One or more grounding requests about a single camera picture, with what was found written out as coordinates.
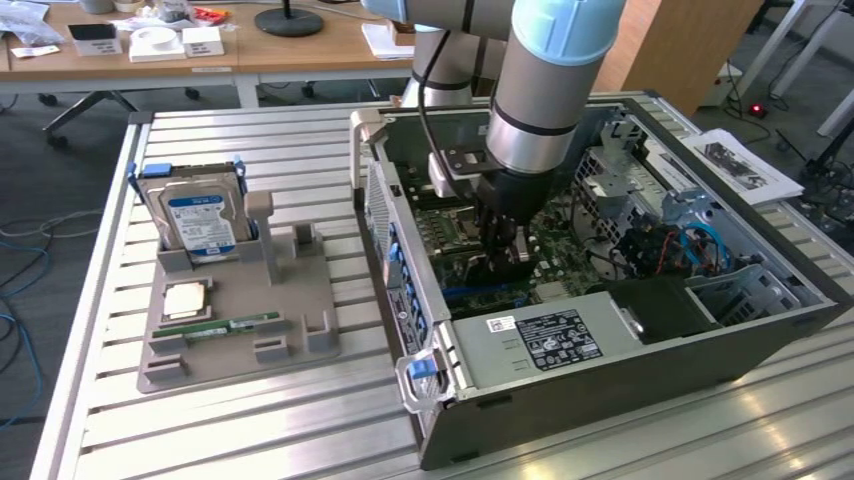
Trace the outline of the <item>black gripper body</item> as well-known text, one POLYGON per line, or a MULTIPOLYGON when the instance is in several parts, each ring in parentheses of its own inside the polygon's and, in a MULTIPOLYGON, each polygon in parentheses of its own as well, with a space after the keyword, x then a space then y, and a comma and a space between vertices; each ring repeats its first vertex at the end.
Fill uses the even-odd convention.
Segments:
POLYGON ((523 174, 510 169, 484 173, 475 189, 479 209, 528 225, 548 200, 551 172, 523 174))

